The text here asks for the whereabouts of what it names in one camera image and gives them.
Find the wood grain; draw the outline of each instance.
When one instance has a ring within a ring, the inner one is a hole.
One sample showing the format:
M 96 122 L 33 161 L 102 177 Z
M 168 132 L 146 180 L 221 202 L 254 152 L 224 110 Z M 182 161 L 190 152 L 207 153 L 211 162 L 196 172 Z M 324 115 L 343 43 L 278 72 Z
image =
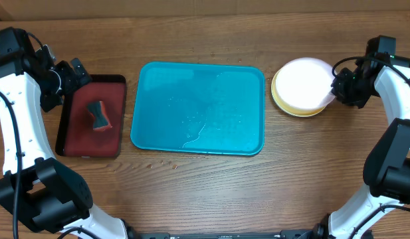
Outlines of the wood grain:
M 79 57 L 92 74 L 126 77 L 120 156 L 58 160 L 86 179 L 97 205 L 139 232 L 313 227 L 359 189 L 365 158 L 387 120 L 378 98 L 362 110 L 334 102 L 315 117 L 291 117 L 272 101 L 271 78 L 298 57 L 334 64 L 363 55 L 367 40 L 378 35 L 397 37 L 397 54 L 410 58 L 410 11 L 0 22 L 0 29 L 9 26 L 35 33 L 59 60 Z M 138 74 L 154 60 L 261 69 L 267 78 L 264 149 L 254 157 L 233 157 L 133 146 L 129 135 Z M 56 108 L 43 114 L 52 148 L 60 113 Z M 0 178 L 2 164 L 0 130 Z M 376 238 L 410 238 L 410 213 L 392 212 L 373 229 Z M 21 238 L 56 238 L 31 234 L 24 226 L 20 230 Z M 1 207 L 0 238 L 11 238 L 11 215 Z

